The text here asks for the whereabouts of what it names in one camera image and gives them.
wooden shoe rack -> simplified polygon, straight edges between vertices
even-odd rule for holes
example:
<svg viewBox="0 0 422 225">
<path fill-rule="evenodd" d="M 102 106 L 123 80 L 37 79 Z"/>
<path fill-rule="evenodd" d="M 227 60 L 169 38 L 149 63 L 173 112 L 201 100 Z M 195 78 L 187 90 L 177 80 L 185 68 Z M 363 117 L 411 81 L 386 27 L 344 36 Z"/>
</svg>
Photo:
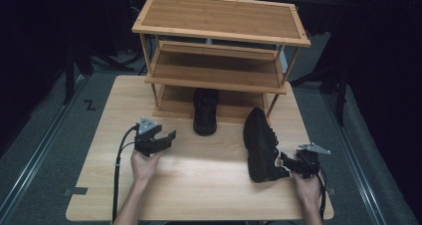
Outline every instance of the wooden shoe rack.
<svg viewBox="0 0 422 225">
<path fill-rule="evenodd" d="M 217 89 L 217 120 L 244 122 L 253 107 L 270 116 L 299 51 L 311 45 L 293 4 L 254 0 L 147 0 L 132 27 L 149 55 L 146 34 L 156 49 L 145 57 L 155 96 L 153 115 L 193 118 L 196 88 Z M 274 50 L 161 40 L 178 36 L 274 46 Z M 295 47 L 283 72 L 285 46 Z M 269 104 L 267 94 L 274 94 Z"/>
</svg>

metal rail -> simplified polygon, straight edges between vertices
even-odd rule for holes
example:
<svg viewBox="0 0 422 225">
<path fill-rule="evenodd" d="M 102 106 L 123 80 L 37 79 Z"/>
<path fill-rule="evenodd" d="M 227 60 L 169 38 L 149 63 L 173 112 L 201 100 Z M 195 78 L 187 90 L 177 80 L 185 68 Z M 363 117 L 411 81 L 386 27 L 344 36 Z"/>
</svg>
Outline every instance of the metal rail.
<svg viewBox="0 0 422 225">
<path fill-rule="evenodd" d="M 357 156 L 354 153 L 347 132 L 345 131 L 344 127 L 338 123 L 338 120 L 335 116 L 334 102 L 328 95 L 322 95 L 322 100 L 325 102 L 325 105 L 330 110 L 331 119 L 336 124 L 338 133 L 343 141 L 341 145 L 344 150 L 345 156 L 347 157 L 347 163 L 350 167 L 351 173 L 354 177 L 357 188 L 359 189 L 360 196 L 362 197 L 363 203 L 365 204 L 372 224 L 387 224 L 385 222 L 384 216 L 382 215 L 381 209 L 378 206 L 372 187 L 370 186 L 366 175 L 362 167 L 360 166 Z"/>
<path fill-rule="evenodd" d="M 50 148 L 52 147 L 55 140 L 56 133 L 62 125 L 66 115 L 68 114 L 69 109 L 72 107 L 75 98 L 82 90 L 82 88 L 87 84 L 88 80 L 88 78 L 84 78 L 83 76 L 78 77 L 74 96 L 70 99 L 67 105 L 62 105 L 58 114 L 47 129 L 47 132 L 44 134 L 43 138 L 38 144 L 34 154 L 16 180 L 15 185 L 10 190 L 6 199 L 3 201 L 0 207 L 0 225 L 6 225 L 12 217 L 13 212 L 15 211 L 26 190 L 37 174 L 38 169 L 50 151 Z"/>
</svg>

hand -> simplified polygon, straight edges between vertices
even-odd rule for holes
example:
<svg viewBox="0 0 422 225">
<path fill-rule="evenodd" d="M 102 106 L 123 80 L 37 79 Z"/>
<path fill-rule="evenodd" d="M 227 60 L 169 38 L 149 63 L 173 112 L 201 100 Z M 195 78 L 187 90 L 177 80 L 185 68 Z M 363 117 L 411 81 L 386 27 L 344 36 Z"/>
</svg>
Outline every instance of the hand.
<svg viewBox="0 0 422 225">
<path fill-rule="evenodd" d="M 130 158 L 134 182 L 149 181 L 154 176 L 158 160 L 163 153 L 164 150 L 155 153 L 152 157 L 146 157 L 134 149 Z"/>
<path fill-rule="evenodd" d="M 133 150 L 130 163 L 133 171 L 133 184 L 121 206 L 114 225 L 137 224 L 141 209 L 143 192 L 147 184 L 155 174 L 158 159 L 164 151 L 155 153 L 152 157 L 146 157 L 136 149 Z"/>
<path fill-rule="evenodd" d="M 304 208 L 305 221 L 308 225 L 319 225 L 322 221 L 319 216 L 320 184 L 314 175 L 303 179 L 301 175 L 292 172 L 296 184 L 296 192 Z"/>
<path fill-rule="evenodd" d="M 303 179 L 298 173 L 292 172 L 296 184 L 296 192 L 304 205 L 319 205 L 320 185 L 317 177 Z"/>
</svg>

table surface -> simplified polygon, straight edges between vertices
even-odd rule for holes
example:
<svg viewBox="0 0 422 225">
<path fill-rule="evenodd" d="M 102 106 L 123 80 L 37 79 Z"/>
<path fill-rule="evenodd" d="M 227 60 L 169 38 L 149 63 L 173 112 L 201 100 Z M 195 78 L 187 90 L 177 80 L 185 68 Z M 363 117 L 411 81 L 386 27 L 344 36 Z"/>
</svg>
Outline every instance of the table surface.
<svg viewBox="0 0 422 225">
<path fill-rule="evenodd" d="M 271 115 L 278 149 L 290 157 L 299 144 L 309 143 L 292 88 L 281 96 Z M 177 130 L 172 146 L 160 158 L 156 175 L 145 192 L 141 220 L 284 220 L 302 219 L 302 206 L 292 178 L 254 183 L 248 173 L 248 151 L 240 123 L 218 122 L 217 131 L 199 136 L 192 119 L 152 116 L 151 86 L 144 77 L 119 76 L 108 97 L 77 187 L 67 210 L 72 221 L 111 220 L 114 162 L 123 135 L 142 116 L 163 130 L 156 138 Z M 132 142 L 134 132 L 126 142 Z M 132 146 L 121 155 L 118 207 L 132 183 Z M 324 218 L 333 216 L 327 198 Z"/>
</svg>

shelf post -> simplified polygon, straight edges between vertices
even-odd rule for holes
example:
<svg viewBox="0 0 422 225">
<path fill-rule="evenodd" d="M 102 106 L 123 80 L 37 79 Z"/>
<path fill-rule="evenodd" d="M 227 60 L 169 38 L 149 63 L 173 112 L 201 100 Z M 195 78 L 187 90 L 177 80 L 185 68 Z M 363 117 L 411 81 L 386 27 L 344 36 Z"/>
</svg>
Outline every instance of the shelf post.
<svg viewBox="0 0 422 225">
<path fill-rule="evenodd" d="M 271 111 L 273 110 L 273 107 L 274 107 L 274 105 L 276 104 L 276 102 L 277 102 L 277 99 L 279 98 L 279 95 L 278 94 L 276 94 L 275 96 L 274 96 L 274 98 L 273 98 L 273 101 L 271 102 L 271 105 L 270 105 L 270 108 L 268 109 L 268 112 L 267 112 L 267 117 L 270 117 L 270 113 L 271 113 Z"/>
<path fill-rule="evenodd" d="M 280 55 L 282 54 L 283 50 L 285 50 L 285 45 L 279 45 L 278 50 L 277 50 L 276 60 L 280 58 Z"/>
<path fill-rule="evenodd" d="M 284 85 L 286 80 L 288 79 L 289 74 L 292 71 L 292 67 L 295 64 L 296 58 L 298 57 L 298 54 L 300 51 L 301 51 L 301 48 L 296 47 L 295 52 L 293 53 L 292 59 L 290 60 L 289 65 L 286 69 L 286 72 L 283 74 L 282 85 Z"/>
<path fill-rule="evenodd" d="M 158 34 L 155 34 L 155 45 L 156 45 L 156 48 L 161 49 L 160 45 L 159 45 L 159 35 Z"/>
<path fill-rule="evenodd" d="M 151 84 L 152 91 L 154 92 L 155 106 L 158 108 L 158 97 L 157 90 L 155 89 L 155 84 Z"/>
<path fill-rule="evenodd" d="M 149 51 L 146 48 L 146 40 L 145 40 L 145 35 L 144 34 L 139 34 L 140 37 L 140 42 L 142 43 L 142 50 L 143 50 L 143 55 L 144 55 L 144 59 L 145 59 L 145 63 L 146 63 L 146 67 L 148 68 L 148 71 L 150 73 L 152 73 L 152 69 L 151 69 L 151 62 L 149 61 Z"/>
</svg>

